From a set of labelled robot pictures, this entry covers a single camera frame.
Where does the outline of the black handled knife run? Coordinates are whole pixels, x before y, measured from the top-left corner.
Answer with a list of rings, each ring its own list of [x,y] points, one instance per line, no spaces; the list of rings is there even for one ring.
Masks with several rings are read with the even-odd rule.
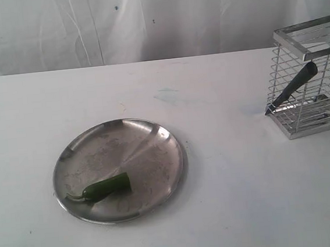
[[[291,82],[284,88],[281,94],[267,106],[265,115],[272,114],[276,108],[278,108],[282,103],[287,101],[291,94],[296,92],[304,84],[308,83],[314,76],[318,73],[318,67],[313,62],[308,62],[303,68],[295,75]]]

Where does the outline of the green chili pepper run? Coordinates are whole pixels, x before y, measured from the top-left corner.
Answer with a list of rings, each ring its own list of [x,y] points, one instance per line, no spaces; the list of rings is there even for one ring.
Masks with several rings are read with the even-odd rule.
[[[116,192],[131,190],[131,187],[129,175],[124,172],[90,184],[80,195],[67,194],[66,197],[73,201],[96,202]]]

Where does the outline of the round steel plate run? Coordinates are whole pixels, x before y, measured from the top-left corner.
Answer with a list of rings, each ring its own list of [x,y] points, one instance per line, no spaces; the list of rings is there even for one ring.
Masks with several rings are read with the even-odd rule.
[[[162,205],[178,187],[185,169],[184,147],[163,126],[141,119],[110,120],[81,133],[63,150],[54,168],[54,193],[76,218],[116,224]],[[125,172],[131,190],[96,202],[66,197]]]

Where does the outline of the white backdrop curtain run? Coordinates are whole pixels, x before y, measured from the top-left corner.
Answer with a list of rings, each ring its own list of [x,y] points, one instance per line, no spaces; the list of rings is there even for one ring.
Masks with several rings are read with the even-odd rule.
[[[0,0],[0,76],[245,51],[330,0]]]

